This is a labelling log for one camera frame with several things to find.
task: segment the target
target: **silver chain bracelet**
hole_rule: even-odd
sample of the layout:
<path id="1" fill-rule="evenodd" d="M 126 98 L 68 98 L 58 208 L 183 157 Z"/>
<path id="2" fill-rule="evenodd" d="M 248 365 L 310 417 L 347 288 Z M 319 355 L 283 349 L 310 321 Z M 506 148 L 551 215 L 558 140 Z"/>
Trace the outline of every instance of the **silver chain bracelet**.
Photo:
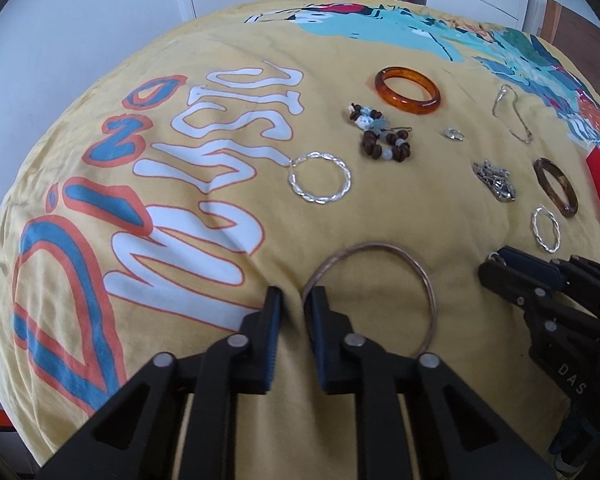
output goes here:
<path id="1" fill-rule="evenodd" d="M 491 113 L 493 114 L 494 117 L 498 118 L 498 116 L 496 115 L 496 107 L 498 106 L 498 103 L 500 101 L 502 101 L 503 97 L 507 94 L 507 92 L 509 90 L 512 91 L 513 95 L 515 96 L 513 98 L 513 110 L 515 111 L 516 115 L 520 119 L 520 122 L 522 123 L 522 125 L 525 127 L 526 139 L 523 139 L 522 137 L 520 137 L 516 132 L 514 132 L 508 126 L 505 126 L 505 127 L 506 127 L 507 130 L 509 130 L 509 133 L 511 135 L 513 135 L 514 137 L 516 137 L 517 140 L 521 140 L 525 144 L 531 144 L 531 141 L 534 140 L 534 136 L 531 133 L 531 131 L 529 130 L 529 128 L 526 127 L 525 121 L 520 116 L 520 112 L 518 111 L 518 107 L 516 106 L 518 104 L 518 94 L 517 94 L 517 92 L 510 85 L 504 84 L 504 85 L 502 85 L 500 87 L 500 91 L 498 92 L 498 96 L 496 97 L 496 101 L 493 103 L 493 108 L 491 109 Z"/>

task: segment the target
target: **tortoiseshell bangle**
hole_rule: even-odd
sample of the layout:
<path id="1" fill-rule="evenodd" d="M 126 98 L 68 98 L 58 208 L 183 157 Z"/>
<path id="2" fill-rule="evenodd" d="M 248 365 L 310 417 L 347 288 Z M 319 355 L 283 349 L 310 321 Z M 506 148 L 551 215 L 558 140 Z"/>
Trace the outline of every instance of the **tortoiseshell bangle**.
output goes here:
<path id="1" fill-rule="evenodd" d="M 538 160 L 534 162 L 534 170 L 536 172 L 536 177 L 538 178 L 538 183 L 558 208 L 562 216 L 565 218 L 572 218 L 575 216 L 575 214 L 578 212 L 578 197 L 576 196 L 576 192 L 573 189 L 571 182 L 569 182 L 569 179 L 567 179 L 560 168 L 558 168 L 558 166 L 552 163 L 548 158 L 538 158 Z M 565 204 L 551 187 L 546 175 L 544 174 L 545 171 L 548 171 L 556 178 L 560 184 L 560 187 L 567 195 L 569 205 Z"/>
<path id="2" fill-rule="evenodd" d="M 401 79 L 408 79 L 414 83 L 422 86 L 431 99 L 428 101 L 416 101 L 415 99 L 409 99 L 404 97 L 393 90 L 391 90 L 386 84 L 385 80 L 392 77 L 398 77 Z M 409 112 L 411 114 L 424 115 L 430 114 L 438 109 L 440 106 L 440 90 L 435 83 L 426 76 L 423 76 L 420 72 L 405 68 L 403 66 L 390 66 L 383 68 L 376 75 L 376 91 L 380 94 L 380 97 L 384 99 L 391 106 L 395 106 L 399 110 Z"/>

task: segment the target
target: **orange bangle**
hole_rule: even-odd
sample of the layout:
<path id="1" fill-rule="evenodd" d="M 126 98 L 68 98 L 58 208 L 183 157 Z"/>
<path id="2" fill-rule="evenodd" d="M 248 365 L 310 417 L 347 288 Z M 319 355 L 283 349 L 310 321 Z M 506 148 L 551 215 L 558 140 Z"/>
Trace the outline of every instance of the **orange bangle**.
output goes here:
<path id="1" fill-rule="evenodd" d="M 429 92 L 431 99 L 428 101 L 416 101 L 415 99 L 401 96 L 391 90 L 384 82 L 386 79 L 392 77 L 408 79 L 409 81 L 417 83 Z M 380 94 L 380 97 L 391 106 L 395 106 L 396 108 L 411 114 L 430 114 L 435 112 L 440 106 L 440 90 L 438 90 L 435 83 L 428 77 L 423 76 L 420 72 L 416 72 L 415 70 L 403 66 L 390 66 L 388 68 L 383 68 L 378 72 L 376 75 L 376 91 Z"/>

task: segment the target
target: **white wall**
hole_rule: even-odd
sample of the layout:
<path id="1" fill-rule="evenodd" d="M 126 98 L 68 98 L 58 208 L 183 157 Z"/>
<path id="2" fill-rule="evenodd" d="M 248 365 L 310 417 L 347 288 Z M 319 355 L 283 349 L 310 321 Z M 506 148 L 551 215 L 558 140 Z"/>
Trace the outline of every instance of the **white wall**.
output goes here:
<path id="1" fill-rule="evenodd" d="M 8 2 L 0 13 L 0 202 L 68 105 L 180 16 L 177 0 Z"/>
<path id="2" fill-rule="evenodd" d="M 589 7 L 585 0 L 555 0 L 559 4 L 577 12 L 583 18 L 600 27 L 600 20 L 595 12 Z M 544 11 L 546 9 L 546 0 L 529 0 L 529 7 L 526 12 L 525 24 L 522 30 L 531 34 L 537 34 L 538 28 L 542 27 L 544 20 Z"/>

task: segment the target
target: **beaded bracelet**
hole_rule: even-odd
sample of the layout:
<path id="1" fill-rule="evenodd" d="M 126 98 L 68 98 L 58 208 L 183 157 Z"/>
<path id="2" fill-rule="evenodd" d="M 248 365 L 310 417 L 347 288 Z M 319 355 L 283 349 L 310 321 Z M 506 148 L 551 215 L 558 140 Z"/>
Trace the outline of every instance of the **beaded bracelet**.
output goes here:
<path id="1" fill-rule="evenodd" d="M 402 162 L 411 156 L 411 146 L 407 142 L 411 128 L 388 128 L 382 113 L 367 106 L 352 103 L 349 112 L 349 119 L 363 131 L 362 150 L 372 159 L 382 157 L 384 160 Z M 392 148 L 383 149 L 378 140 Z"/>

